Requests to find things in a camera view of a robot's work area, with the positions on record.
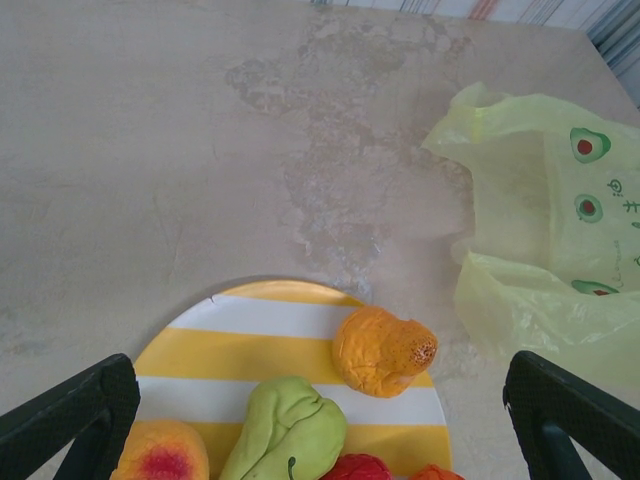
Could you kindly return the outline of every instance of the yellow striped plate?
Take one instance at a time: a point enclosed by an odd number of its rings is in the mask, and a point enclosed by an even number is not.
[[[249,283],[194,305],[169,324],[135,363],[138,420],[176,418],[203,436],[218,478],[258,382],[302,375],[347,416],[345,453],[382,458],[394,475],[428,463],[451,468],[449,432],[429,375],[402,395],[368,397],[347,387],[331,363],[331,339],[362,303],[295,280]]]

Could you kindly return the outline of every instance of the white stripe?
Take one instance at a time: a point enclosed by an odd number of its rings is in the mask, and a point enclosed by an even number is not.
[[[242,423],[255,382],[138,377],[138,420]],[[414,387],[394,398],[374,398],[346,385],[314,385],[336,402],[352,425],[445,425],[434,388]]]
[[[331,339],[342,321],[356,308],[214,295],[191,307],[170,326],[227,333]]]

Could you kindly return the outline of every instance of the beige surface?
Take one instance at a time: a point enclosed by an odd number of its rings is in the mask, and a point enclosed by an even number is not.
[[[470,180],[417,147],[477,80],[640,124],[583,34],[297,2],[2,3],[3,411],[136,355],[229,280],[304,277],[431,326],[457,469],[525,478],[506,370],[452,311]]]

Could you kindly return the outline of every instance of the toy fruit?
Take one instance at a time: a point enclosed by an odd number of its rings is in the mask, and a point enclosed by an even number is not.
[[[352,453],[338,458],[320,480],[393,480],[389,468],[377,457]]]
[[[411,476],[409,480],[464,480],[464,478],[437,465],[429,465]]]
[[[111,480],[209,480],[198,433],[176,420],[136,422]]]
[[[374,397],[394,397],[431,365],[437,348],[438,339],[427,327],[365,306],[338,329],[333,363],[351,388]]]
[[[317,480],[334,465],[346,435],[340,408],[304,378],[262,382],[249,396],[219,480]]]

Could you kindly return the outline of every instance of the plastic bag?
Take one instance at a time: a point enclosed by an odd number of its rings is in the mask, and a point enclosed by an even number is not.
[[[454,303],[475,343],[640,385],[640,130],[475,84],[423,147],[473,177],[475,235],[453,251],[465,252]]]

